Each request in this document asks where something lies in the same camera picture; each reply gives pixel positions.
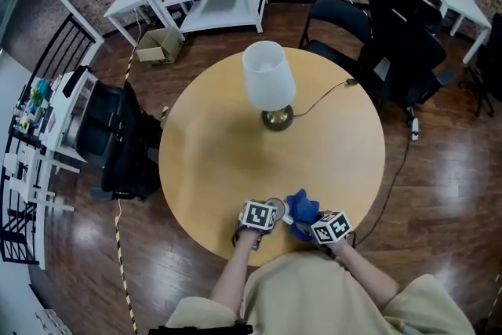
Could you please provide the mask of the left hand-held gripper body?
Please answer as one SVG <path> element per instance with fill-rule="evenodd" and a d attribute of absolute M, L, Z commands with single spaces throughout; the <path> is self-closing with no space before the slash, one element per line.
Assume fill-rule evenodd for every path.
<path fill-rule="evenodd" d="M 258 233 L 252 249 L 259 249 L 264 235 L 269 235 L 275 227 L 278 208 L 272 204 L 248 200 L 245 202 L 244 210 L 238 215 L 238 221 L 232 235 L 232 245 L 236 246 L 243 230 L 255 231 Z"/>

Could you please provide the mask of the table lamp with white shade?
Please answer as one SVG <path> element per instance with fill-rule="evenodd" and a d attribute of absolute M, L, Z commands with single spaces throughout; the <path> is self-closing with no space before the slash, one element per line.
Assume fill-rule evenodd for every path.
<path fill-rule="evenodd" d="M 242 55 L 245 85 L 251 104 L 264 125 L 280 132 L 293 122 L 296 83 L 285 50 L 276 42 L 253 43 Z"/>

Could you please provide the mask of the black metal railing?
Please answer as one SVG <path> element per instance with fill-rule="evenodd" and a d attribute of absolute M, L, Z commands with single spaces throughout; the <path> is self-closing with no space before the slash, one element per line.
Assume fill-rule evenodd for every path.
<path fill-rule="evenodd" d="M 68 15 L 44 49 L 14 111 L 22 111 L 27 106 L 30 91 L 39 80 L 52 82 L 58 75 L 72 72 L 95 44 L 96 40 L 76 17 Z M 35 245 L 37 206 L 33 202 L 25 202 L 18 191 L 10 188 L 9 180 L 13 175 L 0 166 L 0 257 L 7 263 L 38 265 L 40 259 L 35 256 L 39 250 Z"/>

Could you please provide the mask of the small white desk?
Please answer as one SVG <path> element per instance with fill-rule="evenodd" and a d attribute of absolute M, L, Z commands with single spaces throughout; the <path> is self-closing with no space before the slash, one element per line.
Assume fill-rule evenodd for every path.
<path fill-rule="evenodd" d="M 9 178 L 9 189 L 16 191 L 25 203 L 31 202 L 53 209 L 73 211 L 72 206 L 55 203 L 56 194 L 54 192 L 35 187 L 38 167 L 42 168 L 43 166 L 47 166 L 49 172 L 55 166 L 72 173 L 80 173 L 80 169 L 42 155 L 36 148 L 21 145 L 18 152 L 5 153 L 3 159 L 3 167 L 12 174 Z"/>

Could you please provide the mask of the black office chair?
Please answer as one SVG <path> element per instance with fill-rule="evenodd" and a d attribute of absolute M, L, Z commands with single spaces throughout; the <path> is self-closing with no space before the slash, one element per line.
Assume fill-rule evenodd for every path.
<path fill-rule="evenodd" d="M 487 115 L 493 117 L 495 111 L 489 95 L 502 102 L 502 13 L 493 17 L 493 26 L 488 42 L 478 49 L 475 68 L 467 66 L 464 73 L 471 81 L 462 80 L 458 83 L 460 89 L 468 89 L 478 102 L 475 117 L 479 117 L 483 102 L 486 102 Z"/>
<path fill-rule="evenodd" d="M 134 198 L 145 201 L 160 187 L 158 163 L 149 157 L 162 137 L 161 123 L 143 110 L 133 87 L 96 82 L 82 116 L 75 149 L 101 168 L 100 185 L 89 189 L 101 202 Z"/>
<path fill-rule="evenodd" d="M 413 108 L 455 81 L 449 67 L 435 72 L 446 51 L 430 30 L 434 18 L 422 13 L 422 0 L 369 0 L 371 39 L 359 57 L 361 83 L 380 104 L 392 102 L 410 125 Z"/>

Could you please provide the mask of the person's beige shirt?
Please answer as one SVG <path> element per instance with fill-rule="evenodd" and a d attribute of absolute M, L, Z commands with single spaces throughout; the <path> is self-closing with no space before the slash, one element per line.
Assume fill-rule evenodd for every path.
<path fill-rule="evenodd" d="M 254 271 L 237 313 L 185 297 L 167 325 L 229 327 L 239 319 L 256 335 L 475 335 L 433 276 L 414 279 L 379 310 L 349 271 L 316 252 L 286 254 Z"/>

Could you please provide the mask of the flat black bag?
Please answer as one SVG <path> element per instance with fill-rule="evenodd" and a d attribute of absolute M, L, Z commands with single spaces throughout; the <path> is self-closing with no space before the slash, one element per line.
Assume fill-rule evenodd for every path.
<path fill-rule="evenodd" d="M 78 84 L 78 81 L 87 71 L 91 72 L 92 70 L 89 68 L 89 66 L 80 65 L 71 73 L 65 87 L 63 88 L 63 95 L 66 98 L 69 98 L 71 96 L 76 85 Z"/>

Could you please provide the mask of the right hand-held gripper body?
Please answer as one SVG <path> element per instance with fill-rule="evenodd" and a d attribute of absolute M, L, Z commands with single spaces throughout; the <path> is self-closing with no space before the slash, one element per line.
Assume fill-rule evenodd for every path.
<path fill-rule="evenodd" d="M 305 242 L 312 243 L 330 256 L 337 256 L 347 245 L 347 237 L 353 234 L 351 222 L 344 211 L 325 211 L 314 223 L 297 221 L 294 227 Z"/>

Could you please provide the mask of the black folding chair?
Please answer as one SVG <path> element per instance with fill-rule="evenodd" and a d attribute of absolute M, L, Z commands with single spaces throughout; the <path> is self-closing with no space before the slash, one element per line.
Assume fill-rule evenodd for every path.
<path fill-rule="evenodd" d="M 307 15 L 299 48 L 331 60 L 343 68 L 357 67 L 358 61 L 318 40 L 310 40 L 312 20 L 332 24 L 345 30 L 365 45 L 372 37 L 370 18 L 364 9 L 344 0 L 315 0 Z"/>

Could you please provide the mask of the person's left forearm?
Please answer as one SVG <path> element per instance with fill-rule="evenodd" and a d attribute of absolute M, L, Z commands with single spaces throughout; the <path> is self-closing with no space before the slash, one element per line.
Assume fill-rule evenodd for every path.
<path fill-rule="evenodd" d="M 238 314 L 242 304 L 249 256 L 259 233 L 249 229 L 241 231 L 232 257 L 226 263 L 210 299 Z"/>

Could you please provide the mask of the blue cloth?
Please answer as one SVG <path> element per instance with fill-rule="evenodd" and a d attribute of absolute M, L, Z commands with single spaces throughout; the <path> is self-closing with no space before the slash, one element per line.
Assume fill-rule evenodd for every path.
<path fill-rule="evenodd" d="M 314 237 L 311 225 L 318 220 L 319 202 L 311 201 L 307 197 L 307 192 L 300 189 L 295 195 L 286 197 L 286 204 L 289 207 L 289 215 L 293 219 L 289 226 L 289 233 L 300 241 L 312 242 Z"/>

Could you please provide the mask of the yellow black hazard tape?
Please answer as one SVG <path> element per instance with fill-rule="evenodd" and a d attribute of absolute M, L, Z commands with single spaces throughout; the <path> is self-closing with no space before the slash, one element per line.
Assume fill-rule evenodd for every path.
<path fill-rule="evenodd" d="M 130 70 L 132 67 L 134 53 L 135 53 L 135 48 L 133 48 L 133 50 L 130 54 L 130 57 L 129 57 L 129 61 L 127 63 L 127 68 L 126 68 L 126 73 L 125 73 L 125 83 L 127 83 L 129 80 L 129 73 L 130 73 Z M 122 247 L 121 247 L 121 243 L 120 243 L 120 229 L 119 229 L 119 222 L 120 222 L 121 216 L 122 216 L 122 204 L 121 204 L 121 199 L 119 198 L 118 199 L 118 215 L 115 217 L 115 241 L 116 241 L 116 246 L 117 246 L 118 263 L 119 263 L 120 275 L 121 275 L 121 280 L 122 280 L 122 286 L 123 286 L 123 289 L 125 292 L 125 301 L 127 304 L 127 308 L 129 311 L 129 317 L 130 317 L 132 327 L 133 327 L 133 334 L 139 335 L 136 320 L 134 317 L 133 306 L 132 306 L 132 302 L 131 302 L 130 295 L 129 295 L 129 289 L 128 289 L 128 285 L 127 285 L 127 281 L 126 281 L 125 268 L 124 268 L 124 264 L 123 264 L 123 260 L 122 260 Z"/>

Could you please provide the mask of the person's right forearm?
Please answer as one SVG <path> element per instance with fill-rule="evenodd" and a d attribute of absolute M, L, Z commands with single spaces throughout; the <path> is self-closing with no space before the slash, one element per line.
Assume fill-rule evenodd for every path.
<path fill-rule="evenodd" d="M 399 294 L 399 284 L 370 263 L 345 240 L 332 243 L 329 248 L 342 261 L 380 311 L 383 311 Z"/>

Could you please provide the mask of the white cup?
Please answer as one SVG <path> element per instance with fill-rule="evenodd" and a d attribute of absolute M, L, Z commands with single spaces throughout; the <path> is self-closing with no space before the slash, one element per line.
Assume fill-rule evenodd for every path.
<path fill-rule="evenodd" d="M 287 225 L 293 224 L 293 218 L 290 215 L 289 205 L 280 198 L 270 198 L 265 202 L 268 206 L 273 206 L 276 209 L 275 221 L 283 221 Z"/>

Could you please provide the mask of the open cardboard box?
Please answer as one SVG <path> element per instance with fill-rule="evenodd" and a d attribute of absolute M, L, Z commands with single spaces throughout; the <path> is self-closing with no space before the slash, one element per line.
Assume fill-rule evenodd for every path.
<path fill-rule="evenodd" d="M 173 64 L 182 45 L 180 33 L 174 28 L 164 27 L 146 32 L 136 47 L 136 54 L 142 62 Z"/>

